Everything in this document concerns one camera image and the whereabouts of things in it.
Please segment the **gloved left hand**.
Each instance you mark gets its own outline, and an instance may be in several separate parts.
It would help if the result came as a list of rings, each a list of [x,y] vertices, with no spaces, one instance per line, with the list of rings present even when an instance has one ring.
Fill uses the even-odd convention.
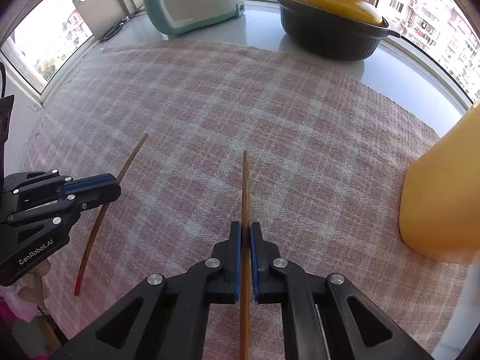
[[[34,320],[38,306],[44,306],[49,296],[44,277],[50,269],[50,262],[43,261],[13,285],[1,286],[1,317],[7,324],[14,320],[23,320],[27,323]]]

